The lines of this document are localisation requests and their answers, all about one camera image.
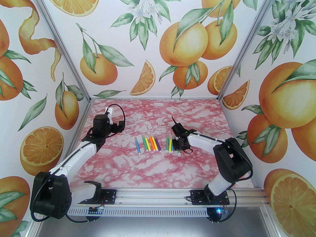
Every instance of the marker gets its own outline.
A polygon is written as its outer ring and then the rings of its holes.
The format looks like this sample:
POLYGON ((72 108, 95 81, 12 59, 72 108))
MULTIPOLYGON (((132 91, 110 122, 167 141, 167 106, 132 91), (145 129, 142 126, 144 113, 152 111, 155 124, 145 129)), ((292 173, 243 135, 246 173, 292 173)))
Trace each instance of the marker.
POLYGON ((157 139, 157 137, 156 137, 156 136, 155 136, 154 138, 155 138, 155 141, 156 141, 156 144, 157 144, 158 150, 159 150, 159 152, 160 152, 160 151, 161 151, 161 147, 160 147, 160 145, 159 145, 158 139, 157 139))
POLYGON ((137 147, 137 152, 138 152, 138 154, 140 154, 139 144, 138 144, 136 137, 135 137, 135 143, 136 143, 136 147, 137 147))
POLYGON ((143 136, 141 138, 142 138, 142 141, 144 143, 145 150, 148 151, 148 147, 147 147, 147 143, 145 141, 145 138, 143 136))
POLYGON ((172 148, 172 137, 170 136, 170 140, 169 140, 169 153, 171 153, 171 148, 172 148))
POLYGON ((145 138, 145 141, 146 141, 146 144, 147 144, 147 147, 148 147, 148 151, 151 151, 151 148, 150 148, 147 136, 144 135, 144 138, 145 138))
POLYGON ((167 141, 166 141, 166 151, 168 152, 169 150, 169 137, 167 137, 167 141))
POLYGON ((151 139, 153 140, 153 143, 154 143, 156 151, 158 151, 157 143, 156 143, 155 138, 154 138, 153 135, 151 136, 151 139))
POLYGON ((151 147, 153 148, 153 151, 156 151, 156 149, 155 149, 155 145, 154 145, 154 143, 153 143, 153 139, 149 136, 149 141, 150 141, 150 143, 151 143, 151 147))

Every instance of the yellow marker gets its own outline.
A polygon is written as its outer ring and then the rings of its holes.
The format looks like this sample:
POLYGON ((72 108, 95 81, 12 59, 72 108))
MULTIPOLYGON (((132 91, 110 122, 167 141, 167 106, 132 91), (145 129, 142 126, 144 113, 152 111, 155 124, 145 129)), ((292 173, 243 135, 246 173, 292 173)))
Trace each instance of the yellow marker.
POLYGON ((151 136, 151 139, 153 140, 153 143, 154 143, 156 151, 158 151, 157 143, 156 143, 155 138, 154 138, 153 135, 151 136))
POLYGON ((147 139, 147 136, 144 136, 144 138, 145 138, 145 141, 146 141, 146 144, 147 144, 147 147, 148 147, 148 151, 151 151, 150 145, 149 145, 149 142, 148 142, 148 139, 147 139))
POLYGON ((171 147, 172 147, 172 137, 170 136, 170 140, 169 140, 169 152, 171 153, 171 147))

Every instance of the table surface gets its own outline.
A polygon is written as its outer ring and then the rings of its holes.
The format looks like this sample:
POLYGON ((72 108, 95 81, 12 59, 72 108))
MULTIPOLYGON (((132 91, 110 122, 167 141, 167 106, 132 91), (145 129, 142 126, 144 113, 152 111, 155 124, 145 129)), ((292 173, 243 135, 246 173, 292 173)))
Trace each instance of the table surface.
MULTIPOLYGON (((218 173, 216 159, 210 153, 193 148, 191 154, 166 152, 166 137, 173 135, 173 121, 186 129, 218 138, 232 137, 225 116, 216 99, 97 99, 93 102, 82 130, 82 139, 97 114, 103 114, 110 104, 122 106, 126 115, 125 130, 106 140, 104 146, 91 157, 73 178, 70 186, 84 181, 96 181, 110 188, 203 188, 218 173), (157 136, 163 151, 146 152, 140 141, 137 153, 135 136, 157 136)), ((114 123, 123 120, 121 110, 113 106, 114 123)), ((251 180, 235 187, 252 188, 251 180)))

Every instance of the blue marker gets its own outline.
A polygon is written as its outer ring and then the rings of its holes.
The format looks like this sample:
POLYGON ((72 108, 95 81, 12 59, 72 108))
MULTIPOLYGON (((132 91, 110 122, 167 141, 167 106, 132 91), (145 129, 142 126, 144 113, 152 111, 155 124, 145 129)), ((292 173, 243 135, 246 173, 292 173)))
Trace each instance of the blue marker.
POLYGON ((135 143, 136 143, 136 147, 137 147, 137 152, 138 152, 138 154, 140 154, 139 144, 138 144, 136 137, 135 137, 135 143))

